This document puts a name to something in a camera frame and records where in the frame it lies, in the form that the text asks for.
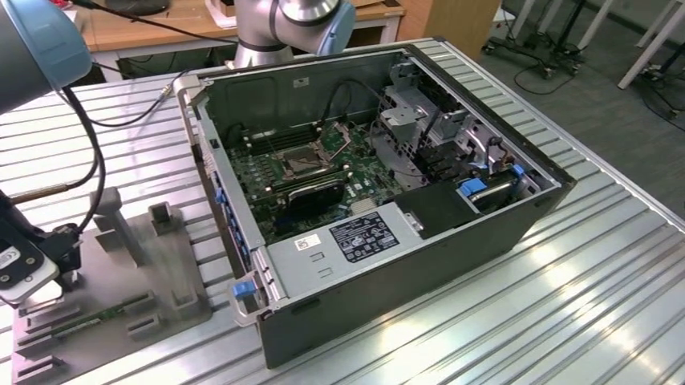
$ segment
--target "blue latch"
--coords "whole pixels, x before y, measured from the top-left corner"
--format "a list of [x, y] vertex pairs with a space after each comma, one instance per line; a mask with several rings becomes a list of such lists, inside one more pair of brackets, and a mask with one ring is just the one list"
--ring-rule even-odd
[[524, 177], [524, 174], [527, 173], [527, 170], [519, 164], [515, 164], [515, 166], [512, 167], [512, 170], [516, 172], [516, 175], [520, 178]]
[[225, 195], [225, 189], [224, 188], [217, 188], [217, 196], [214, 197], [214, 200], [217, 201], [217, 203], [220, 205], [225, 204], [226, 203], [226, 195]]
[[485, 190], [488, 186], [485, 185], [484, 181], [480, 179], [471, 179], [467, 182], [464, 182], [460, 186], [461, 193], [471, 197], [473, 194], [481, 192]]
[[234, 285], [234, 297], [236, 299], [244, 299], [245, 297], [257, 293], [256, 282], [242, 282], [238, 285]]

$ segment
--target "metal plate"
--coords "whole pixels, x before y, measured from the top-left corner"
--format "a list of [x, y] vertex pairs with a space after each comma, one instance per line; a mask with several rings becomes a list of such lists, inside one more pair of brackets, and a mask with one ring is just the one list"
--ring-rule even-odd
[[[217, 313], [209, 322], [71, 383], [685, 381], [683, 220], [449, 44], [434, 40], [416, 44], [459, 79], [475, 82], [475, 93], [491, 107], [508, 106], [500, 112], [504, 118], [524, 135], [539, 135], [541, 149], [580, 179], [556, 212], [537, 223], [511, 253], [270, 371], [257, 331], [241, 329], [232, 319], [224, 284], [232, 277], [230, 265], [190, 169], [190, 149], [175, 135], [181, 132], [178, 112], [167, 102], [170, 110], [158, 112], [147, 124], [111, 130], [125, 136], [106, 141], [109, 180], [126, 186], [125, 215], [141, 213], [146, 202], [159, 197], [182, 206]], [[79, 98], [89, 100], [94, 117], [123, 120], [119, 116], [147, 107], [157, 95], [153, 91], [169, 79], [86, 87]], [[46, 170], [42, 175], [53, 180], [86, 173], [89, 142], [55, 96], [0, 116], [0, 124], [9, 124], [0, 128], [3, 149], [11, 151], [18, 143], [25, 147], [22, 161], [3, 158], [3, 188], [15, 184], [18, 193], [19, 180], [34, 180], [31, 185], [41, 182], [29, 172], [22, 174], [21, 166], [31, 166], [31, 172]], [[30, 148], [54, 148], [49, 144], [59, 144], [66, 137], [55, 132], [79, 139], [69, 148], [57, 145], [61, 154], [43, 161], [43, 154]], [[91, 188], [79, 190], [73, 199], [57, 198], [61, 205], [49, 207], [65, 204], [65, 212], [37, 206], [26, 211], [30, 219], [61, 223], [83, 215], [83, 198]], [[0, 307], [0, 327], [6, 325], [7, 330], [11, 313], [5, 318], [5, 311], [9, 308]], [[9, 354], [7, 334], [0, 334], [0, 355], [3, 349]]]

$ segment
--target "green motherboard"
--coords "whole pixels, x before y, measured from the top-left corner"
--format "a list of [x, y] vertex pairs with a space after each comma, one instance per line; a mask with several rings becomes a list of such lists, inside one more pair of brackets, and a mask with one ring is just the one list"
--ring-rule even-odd
[[[293, 147], [273, 139], [268, 150], [262, 146], [262, 153], [256, 153], [256, 147], [246, 143], [229, 150], [268, 244], [352, 217], [357, 202], [374, 207], [402, 193], [402, 186], [370, 146], [368, 130], [356, 124], [329, 124], [316, 140], [301, 141]], [[320, 212], [296, 216], [285, 213], [298, 192], [326, 183], [341, 189], [334, 197], [336, 201], [342, 198], [340, 202], [333, 204], [326, 198]]]

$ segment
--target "aluminum workbench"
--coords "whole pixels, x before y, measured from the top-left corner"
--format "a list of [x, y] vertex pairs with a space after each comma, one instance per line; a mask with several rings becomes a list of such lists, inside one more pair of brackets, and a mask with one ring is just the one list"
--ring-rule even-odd
[[[97, 383], [669, 383], [685, 381], [685, 223], [448, 43], [416, 45], [580, 180], [511, 253], [277, 370], [253, 328], [233, 321], [233, 276], [181, 114], [98, 127], [126, 216], [169, 201], [186, 215], [213, 319], [90, 372]], [[171, 76], [79, 89], [93, 119], [142, 112]], [[0, 116], [7, 194], [78, 179], [93, 160], [77, 115], [49, 95]], [[87, 192], [22, 206], [53, 227], [85, 215]], [[11, 311], [0, 308], [10, 376]]]

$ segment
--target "circuit board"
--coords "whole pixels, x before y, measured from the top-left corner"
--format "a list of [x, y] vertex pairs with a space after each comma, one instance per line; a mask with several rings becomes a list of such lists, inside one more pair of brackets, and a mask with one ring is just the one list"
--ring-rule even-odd
[[[376, 205], [382, 205], [402, 193], [402, 186], [370, 147], [368, 129], [354, 124], [349, 124], [346, 127], [349, 128], [346, 132], [349, 143], [341, 128], [336, 124], [330, 124], [324, 127], [320, 140], [313, 143], [281, 151], [274, 150], [257, 156], [250, 155], [248, 148], [229, 150], [241, 187], [268, 244], [352, 217], [354, 211], [350, 206], [356, 202], [372, 199]], [[312, 153], [317, 151], [322, 154], [321, 158], [324, 159], [314, 159]], [[293, 180], [298, 180], [300, 176], [308, 175], [310, 170], [318, 168], [332, 170], [322, 179], [344, 180], [344, 198], [340, 204], [329, 207], [324, 213], [300, 218], [288, 226], [282, 226], [280, 213], [284, 202], [276, 193], [278, 186], [288, 183], [294, 184]], [[300, 187], [312, 183], [314, 182], [306, 181], [300, 184]]]

